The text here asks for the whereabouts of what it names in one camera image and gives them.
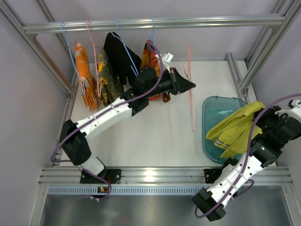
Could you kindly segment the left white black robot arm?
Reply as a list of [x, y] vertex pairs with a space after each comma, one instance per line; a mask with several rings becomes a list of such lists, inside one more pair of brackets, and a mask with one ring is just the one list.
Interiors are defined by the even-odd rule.
[[106, 166], [92, 154], [89, 141], [117, 122], [136, 115], [149, 105], [149, 98], [165, 92], [179, 95], [196, 87], [182, 77], [175, 68], [165, 70], [157, 77], [153, 68], [143, 68], [134, 85], [99, 112], [77, 122], [63, 124], [59, 147], [74, 166], [82, 167], [93, 175], [104, 177]]

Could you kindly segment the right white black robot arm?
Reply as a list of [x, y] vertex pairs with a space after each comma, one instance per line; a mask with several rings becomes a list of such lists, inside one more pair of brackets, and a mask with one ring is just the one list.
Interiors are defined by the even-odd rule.
[[262, 110], [254, 119], [253, 126], [262, 129], [247, 143], [247, 152], [240, 160], [229, 158], [223, 164], [221, 173], [208, 188], [201, 188], [191, 200], [196, 210], [202, 212], [197, 218], [207, 218], [210, 222], [223, 218], [228, 201], [241, 194], [240, 187], [256, 173], [273, 164], [282, 154], [282, 148], [291, 140], [301, 135], [301, 102], [292, 100], [289, 108], [279, 106]]

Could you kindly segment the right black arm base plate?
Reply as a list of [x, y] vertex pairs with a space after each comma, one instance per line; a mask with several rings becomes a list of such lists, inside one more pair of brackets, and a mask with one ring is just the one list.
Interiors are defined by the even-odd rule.
[[205, 182], [213, 184], [226, 170], [223, 168], [204, 169]]

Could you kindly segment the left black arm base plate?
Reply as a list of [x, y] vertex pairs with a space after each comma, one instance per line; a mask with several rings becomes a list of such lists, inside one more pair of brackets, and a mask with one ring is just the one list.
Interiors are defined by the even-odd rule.
[[[102, 178], [109, 184], [117, 184], [120, 182], [121, 179], [121, 169], [105, 168], [104, 171], [102, 171], [97, 176]], [[105, 182], [103, 182], [102, 180], [97, 179], [96, 177], [87, 173], [85, 169], [81, 171], [80, 183], [81, 184], [105, 184]]]

